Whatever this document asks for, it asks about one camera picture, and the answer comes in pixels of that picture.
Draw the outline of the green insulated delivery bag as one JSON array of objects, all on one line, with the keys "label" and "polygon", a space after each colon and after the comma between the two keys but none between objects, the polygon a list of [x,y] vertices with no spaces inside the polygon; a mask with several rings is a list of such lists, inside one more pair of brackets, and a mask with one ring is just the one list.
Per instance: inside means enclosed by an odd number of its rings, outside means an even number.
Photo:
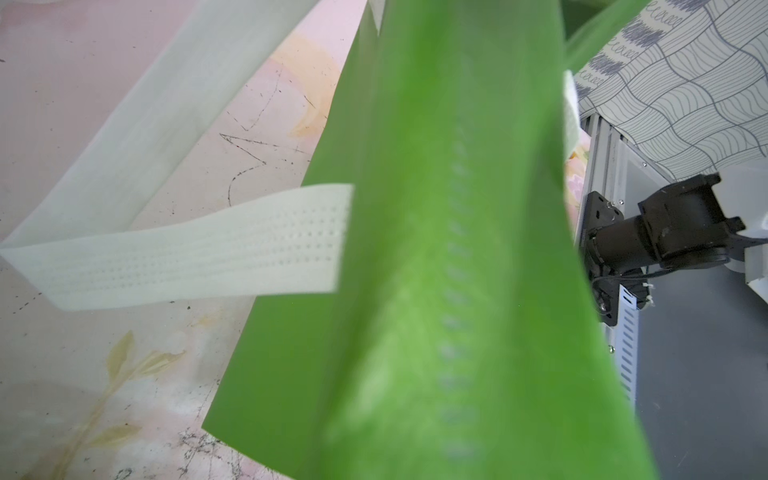
[{"label": "green insulated delivery bag", "polygon": [[561,89],[637,8],[367,7],[310,182],[132,223],[312,9],[204,1],[2,257],[61,309],[253,295],[207,423],[312,479],[653,479],[562,206]]}]

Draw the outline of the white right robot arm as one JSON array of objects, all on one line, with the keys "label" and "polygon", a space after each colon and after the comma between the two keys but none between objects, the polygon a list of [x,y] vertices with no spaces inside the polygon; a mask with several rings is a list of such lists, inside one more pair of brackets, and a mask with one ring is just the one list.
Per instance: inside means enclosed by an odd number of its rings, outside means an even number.
[{"label": "white right robot arm", "polygon": [[743,236],[742,219],[725,216],[713,191],[721,181],[718,173],[699,174],[666,185],[628,219],[599,192],[586,195],[578,246],[602,323],[619,323],[621,287],[643,308],[651,279],[742,261],[746,249],[767,243]]}]

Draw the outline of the aluminium mounting rail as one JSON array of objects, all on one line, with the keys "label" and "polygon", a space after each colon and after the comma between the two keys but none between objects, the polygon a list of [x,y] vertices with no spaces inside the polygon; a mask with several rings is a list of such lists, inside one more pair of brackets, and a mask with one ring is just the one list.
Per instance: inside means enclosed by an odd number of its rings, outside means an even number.
[{"label": "aluminium mounting rail", "polygon": [[[586,257],[588,234],[639,213],[638,203],[668,183],[618,129],[598,114],[581,122],[590,137],[590,149],[576,227],[577,245]],[[594,283],[603,336],[618,372],[622,393],[636,407],[639,366],[640,300],[648,294],[646,281],[620,283],[597,265],[589,277],[603,276]]]}]

